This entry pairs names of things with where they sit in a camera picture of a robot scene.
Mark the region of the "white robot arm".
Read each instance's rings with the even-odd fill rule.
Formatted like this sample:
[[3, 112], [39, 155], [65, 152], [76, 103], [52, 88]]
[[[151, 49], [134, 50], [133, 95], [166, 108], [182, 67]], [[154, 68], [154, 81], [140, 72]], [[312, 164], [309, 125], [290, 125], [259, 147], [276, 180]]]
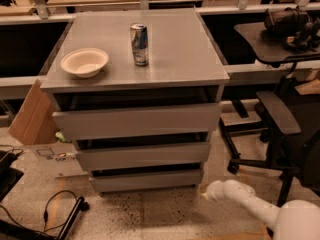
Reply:
[[230, 200], [244, 207], [273, 231], [273, 240], [320, 240], [320, 208], [313, 203], [293, 200], [278, 207], [236, 180], [214, 181], [202, 196], [210, 201]]

